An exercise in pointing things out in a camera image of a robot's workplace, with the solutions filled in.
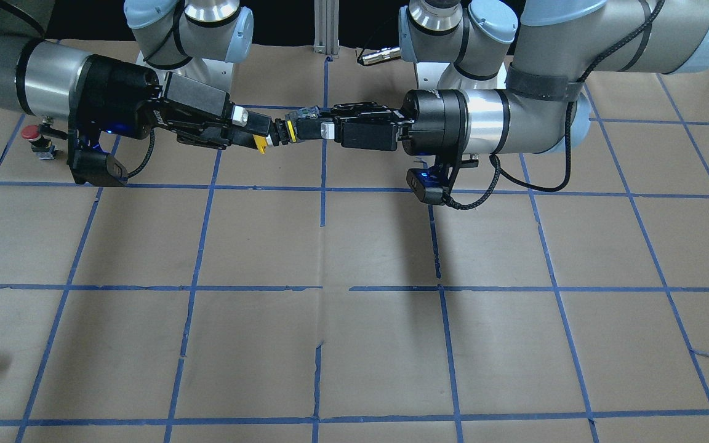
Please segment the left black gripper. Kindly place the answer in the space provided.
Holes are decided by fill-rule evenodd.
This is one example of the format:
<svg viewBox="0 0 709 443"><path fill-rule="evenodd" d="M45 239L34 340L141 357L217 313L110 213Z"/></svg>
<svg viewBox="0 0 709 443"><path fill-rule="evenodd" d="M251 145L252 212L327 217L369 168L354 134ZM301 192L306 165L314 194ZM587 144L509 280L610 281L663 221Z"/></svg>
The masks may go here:
<svg viewBox="0 0 709 443"><path fill-rule="evenodd" d="M334 140L344 148L439 155L464 152L467 105L458 90L410 90L400 109L374 102L338 104L332 120L297 120L296 140Z"/></svg>

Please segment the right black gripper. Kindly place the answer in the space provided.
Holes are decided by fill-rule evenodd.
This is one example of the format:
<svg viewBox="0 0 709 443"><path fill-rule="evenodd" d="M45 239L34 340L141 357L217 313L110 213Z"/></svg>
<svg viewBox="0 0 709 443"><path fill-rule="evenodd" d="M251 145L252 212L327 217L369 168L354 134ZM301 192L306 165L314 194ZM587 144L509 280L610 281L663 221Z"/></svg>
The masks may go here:
<svg viewBox="0 0 709 443"><path fill-rule="evenodd" d="M154 128L183 144L225 149L231 144L264 154L272 118L234 106L228 92L152 68L92 54L82 66L68 122L96 140L102 132L143 140ZM234 132L233 126L245 131Z"/></svg>

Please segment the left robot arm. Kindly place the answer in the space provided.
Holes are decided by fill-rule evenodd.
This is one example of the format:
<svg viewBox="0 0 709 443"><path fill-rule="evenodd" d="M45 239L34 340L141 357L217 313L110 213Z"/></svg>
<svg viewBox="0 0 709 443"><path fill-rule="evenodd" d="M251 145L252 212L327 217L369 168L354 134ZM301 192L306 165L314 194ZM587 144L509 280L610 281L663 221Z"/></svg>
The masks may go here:
<svg viewBox="0 0 709 443"><path fill-rule="evenodd" d="M350 103L288 118L290 140L433 155L546 153L582 142L583 84L595 71L709 68L709 1L412 1L399 13L403 60L444 63L435 89L400 109Z"/></svg>

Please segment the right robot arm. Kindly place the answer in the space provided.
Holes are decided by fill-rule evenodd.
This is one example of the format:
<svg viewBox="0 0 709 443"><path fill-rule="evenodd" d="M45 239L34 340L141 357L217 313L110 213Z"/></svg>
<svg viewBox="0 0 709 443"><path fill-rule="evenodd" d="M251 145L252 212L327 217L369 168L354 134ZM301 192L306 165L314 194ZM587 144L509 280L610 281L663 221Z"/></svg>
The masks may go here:
<svg viewBox="0 0 709 443"><path fill-rule="evenodd" d="M249 113L214 83L206 62L239 63L252 42L252 11L238 1L127 1L140 61L124 62L46 39L53 1L0 1L0 109L68 123L71 148L101 132L262 150L272 119Z"/></svg>

